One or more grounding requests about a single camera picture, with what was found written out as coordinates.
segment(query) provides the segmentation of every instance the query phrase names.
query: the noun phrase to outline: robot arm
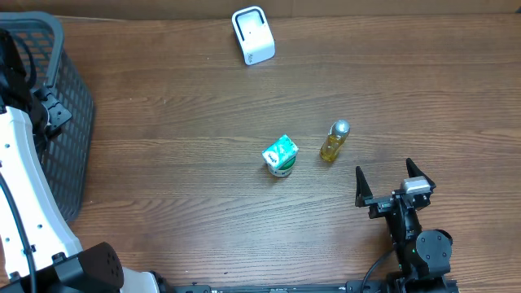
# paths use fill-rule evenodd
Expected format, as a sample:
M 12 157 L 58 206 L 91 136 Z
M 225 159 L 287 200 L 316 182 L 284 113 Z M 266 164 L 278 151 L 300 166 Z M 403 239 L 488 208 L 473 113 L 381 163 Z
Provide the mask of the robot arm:
M 1 29 L 0 57 L 0 235 L 11 281 L 0 292 L 160 293 L 160 277 L 124 268 L 109 244 L 83 251 L 56 206 L 37 157 L 35 142 L 45 147 L 59 131 L 46 106 L 30 92 L 11 35 Z
M 456 292 L 447 282 L 453 240 L 443 230 L 425 230 L 416 211 L 431 204 L 436 184 L 411 159 L 406 160 L 409 178 L 391 195 L 373 198 L 364 173 L 357 167 L 357 207 L 369 207 L 369 218 L 385 217 L 400 272 L 387 275 L 388 292 Z

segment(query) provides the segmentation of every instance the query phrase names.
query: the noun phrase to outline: glass bottle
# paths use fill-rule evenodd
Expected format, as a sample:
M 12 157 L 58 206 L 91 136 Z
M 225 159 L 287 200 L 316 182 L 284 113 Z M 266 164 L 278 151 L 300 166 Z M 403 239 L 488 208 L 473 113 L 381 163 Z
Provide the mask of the glass bottle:
M 340 148 L 348 137 L 350 130 L 349 123 L 346 120 L 336 121 L 331 126 L 327 139 L 320 149 L 320 156 L 328 162 L 333 162 L 339 155 Z

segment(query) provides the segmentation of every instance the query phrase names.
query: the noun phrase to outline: yellow liquid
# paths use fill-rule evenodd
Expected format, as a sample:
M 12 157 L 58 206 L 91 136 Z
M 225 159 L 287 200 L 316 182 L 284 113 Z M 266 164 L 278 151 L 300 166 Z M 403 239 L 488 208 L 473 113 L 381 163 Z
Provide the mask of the yellow liquid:
M 334 134 L 328 135 L 327 140 L 320 149 L 320 156 L 328 162 L 334 161 L 339 155 L 340 148 L 344 144 L 346 138 L 347 135 L 344 137 L 340 137 Z

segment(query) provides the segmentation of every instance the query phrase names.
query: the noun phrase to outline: white plastic holder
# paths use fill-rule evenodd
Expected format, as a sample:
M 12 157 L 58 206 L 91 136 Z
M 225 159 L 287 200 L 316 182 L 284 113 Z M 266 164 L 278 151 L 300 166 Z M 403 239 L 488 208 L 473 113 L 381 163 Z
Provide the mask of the white plastic holder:
M 253 65 L 275 56 L 274 36 L 260 7 L 248 7 L 235 12 L 231 22 L 246 65 Z

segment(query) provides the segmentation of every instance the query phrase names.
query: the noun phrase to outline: white device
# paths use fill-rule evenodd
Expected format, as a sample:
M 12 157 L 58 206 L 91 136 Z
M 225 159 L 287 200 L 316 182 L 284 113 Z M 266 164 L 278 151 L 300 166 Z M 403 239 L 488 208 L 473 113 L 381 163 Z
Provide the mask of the white device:
M 80 241 L 63 220 L 42 171 L 33 140 L 33 124 L 26 112 L 5 107 L 0 113 L 0 171 L 20 214 L 33 247 L 36 271 L 53 265 L 53 256 L 83 251 Z M 0 235 L 6 272 L 21 278 L 29 275 L 28 261 L 7 198 L 0 189 Z M 160 293 L 152 273 L 122 268 L 120 293 Z
M 235 36 L 243 51 L 246 65 L 253 65 L 275 56 L 275 40 L 268 20 L 260 7 L 239 10 L 231 17 Z

